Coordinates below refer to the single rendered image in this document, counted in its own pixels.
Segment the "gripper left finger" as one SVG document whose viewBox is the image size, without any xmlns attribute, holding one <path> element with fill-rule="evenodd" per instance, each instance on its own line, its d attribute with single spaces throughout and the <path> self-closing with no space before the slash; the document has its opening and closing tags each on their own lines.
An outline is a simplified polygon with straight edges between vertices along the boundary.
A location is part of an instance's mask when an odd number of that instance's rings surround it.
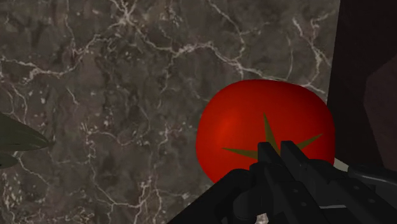
<svg viewBox="0 0 397 224">
<path fill-rule="evenodd" d="M 255 224 L 261 214 L 271 220 L 274 198 L 264 168 L 281 158 L 270 143 L 259 143 L 257 155 L 248 170 L 230 171 L 167 224 Z"/>
</svg>

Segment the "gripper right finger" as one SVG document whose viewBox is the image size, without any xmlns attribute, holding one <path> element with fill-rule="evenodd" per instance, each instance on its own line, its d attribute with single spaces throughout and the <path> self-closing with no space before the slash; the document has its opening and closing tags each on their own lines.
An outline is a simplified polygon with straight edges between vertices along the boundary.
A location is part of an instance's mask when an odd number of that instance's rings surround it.
<svg viewBox="0 0 397 224">
<path fill-rule="evenodd" d="M 281 158 L 331 224 L 397 224 L 397 172 L 365 165 L 341 171 L 291 141 L 281 143 Z"/>
</svg>

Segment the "red tomato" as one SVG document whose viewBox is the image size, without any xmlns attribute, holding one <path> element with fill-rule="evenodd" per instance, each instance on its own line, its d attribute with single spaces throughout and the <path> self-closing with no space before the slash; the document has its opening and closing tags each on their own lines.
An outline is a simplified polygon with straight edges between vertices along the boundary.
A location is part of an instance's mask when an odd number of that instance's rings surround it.
<svg viewBox="0 0 397 224">
<path fill-rule="evenodd" d="M 220 90 L 199 121 L 197 159 L 212 182 L 232 169 L 248 169 L 255 163 L 234 150 L 256 151 L 259 142 L 267 142 L 266 123 L 277 144 L 310 140 L 302 148 L 307 157 L 334 163 L 335 126 L 321 98 L 283 81 L 243 80 Z"/>
</svg>

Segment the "dark green plant leaves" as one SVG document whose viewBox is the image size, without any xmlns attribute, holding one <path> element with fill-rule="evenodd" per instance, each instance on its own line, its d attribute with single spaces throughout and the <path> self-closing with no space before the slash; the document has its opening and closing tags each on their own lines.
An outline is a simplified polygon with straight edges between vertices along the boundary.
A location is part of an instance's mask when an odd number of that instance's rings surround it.
<svg viewBox="0 0 397 224">
<path fill-rule="evenodd" d="M 10 152 L 41 150 L 54 144 L 33 128 L 0 112 L 0 169 L 18 163 Z"/>
</svg>

